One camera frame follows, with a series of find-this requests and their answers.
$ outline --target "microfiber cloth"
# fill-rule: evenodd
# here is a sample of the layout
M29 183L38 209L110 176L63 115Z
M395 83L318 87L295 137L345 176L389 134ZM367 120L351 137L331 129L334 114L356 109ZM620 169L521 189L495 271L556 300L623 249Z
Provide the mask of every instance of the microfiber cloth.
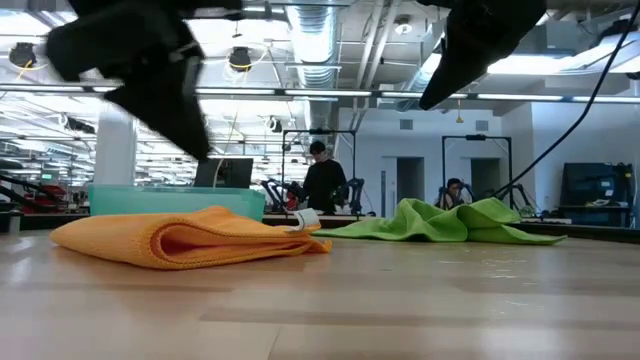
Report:
M532 235L506 225L520 220L516 212L495 198L448 211L420 200L403 199L392 220L364 220L339 229L319 230L314 235L388 241L480 241L535 245L552 245L566 238Z
M155 269L191 269L273 256L329 253L309 232L291 232L222 207L190 214L95 216L51 233L65 248Z

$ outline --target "plastic bin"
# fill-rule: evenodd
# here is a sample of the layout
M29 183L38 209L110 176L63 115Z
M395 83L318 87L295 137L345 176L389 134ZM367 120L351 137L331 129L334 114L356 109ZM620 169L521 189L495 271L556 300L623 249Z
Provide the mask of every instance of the plastic bin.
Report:
M262 221L265 197L249 189L90 185L91 215L188 213L224 206Z

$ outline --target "table surface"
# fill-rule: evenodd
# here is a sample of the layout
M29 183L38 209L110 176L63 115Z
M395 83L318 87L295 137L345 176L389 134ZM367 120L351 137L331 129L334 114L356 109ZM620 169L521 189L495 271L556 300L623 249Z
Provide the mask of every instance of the table surface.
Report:
M638 359L640 247L334 240L155 271L0 237L3 359Z

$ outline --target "seated person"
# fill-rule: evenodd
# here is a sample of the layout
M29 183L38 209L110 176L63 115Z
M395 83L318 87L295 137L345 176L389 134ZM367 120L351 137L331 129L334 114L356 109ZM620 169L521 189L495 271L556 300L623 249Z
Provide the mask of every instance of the seated person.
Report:
M458 205L471 204L473 198L460 179L451 178L447 181L446 191L441 191L435 205L442 210L450 210Z
M302 187L309 194L308 207L320 210L325 214L335 213L332 194L347 183L342 166L337 161L329 159L326 147L316 141L309 147L315 164L309 167Z

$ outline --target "white column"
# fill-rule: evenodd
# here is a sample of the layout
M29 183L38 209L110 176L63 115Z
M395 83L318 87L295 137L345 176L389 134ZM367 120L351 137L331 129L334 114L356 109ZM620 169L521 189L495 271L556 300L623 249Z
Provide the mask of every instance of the white column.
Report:
M98 123L94 184L134 184L137 144L135 124L135 118L117 105L107 102L103 104Z

